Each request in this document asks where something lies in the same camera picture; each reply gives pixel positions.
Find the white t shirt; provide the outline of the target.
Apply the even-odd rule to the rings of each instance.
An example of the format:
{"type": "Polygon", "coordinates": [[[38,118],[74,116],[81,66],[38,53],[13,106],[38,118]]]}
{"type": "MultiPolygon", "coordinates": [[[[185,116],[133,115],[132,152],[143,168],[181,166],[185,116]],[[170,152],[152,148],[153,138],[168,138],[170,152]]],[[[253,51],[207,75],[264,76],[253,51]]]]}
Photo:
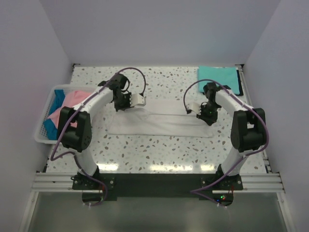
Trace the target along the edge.
{"type": "Polygon", "coordinates": [[[148,100],[145,106],[118,111],[108,126],[112,135],[150,135],[211,138],[211,127],[188,115],[180,101],[148,100]]]}

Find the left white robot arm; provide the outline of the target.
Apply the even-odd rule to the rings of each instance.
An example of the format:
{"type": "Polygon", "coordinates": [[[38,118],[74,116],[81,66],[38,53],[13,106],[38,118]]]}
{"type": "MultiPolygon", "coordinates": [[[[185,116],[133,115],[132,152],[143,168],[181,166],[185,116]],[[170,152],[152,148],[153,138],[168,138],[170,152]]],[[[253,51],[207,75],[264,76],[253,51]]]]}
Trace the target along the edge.
{"type": "Polygon", "coordinates": [[[83,184],[88,189],[96,189],[100,184],[98,166],[88,148],[92,140],[93,117],[105,105],[114,104],[115,111],[131,108],[131,93],[125,89],[129,79],[116,74],[109,81],[102,81],[93,93],[74,107],[65,106],[60,110],[57,143],[51,155],[55,161],[66,154],[72,154],[78,172],[84,175],[83,184]]]}

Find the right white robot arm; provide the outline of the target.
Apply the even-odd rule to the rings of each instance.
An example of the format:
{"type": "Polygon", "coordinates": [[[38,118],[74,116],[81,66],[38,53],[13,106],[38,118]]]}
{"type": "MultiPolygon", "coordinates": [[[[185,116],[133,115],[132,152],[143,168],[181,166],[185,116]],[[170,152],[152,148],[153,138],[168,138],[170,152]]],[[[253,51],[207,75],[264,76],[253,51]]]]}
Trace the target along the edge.
{"type": "Polygon", "coordinates": [[[231,176],[239,175],[246,159],[268,146],[269,132],[266,127],[265,111],[247,105],[227,86],[208,83],[203,89],[208,102],[200,106],[197,118],[211,126],[217,121],[218,109],[224,108],[232,116],[230,134],[232,148],[224,162],[219,165],[215,181],[202,187],[201,190],[213,186],[225,190],[232,185],[231,176]]]}

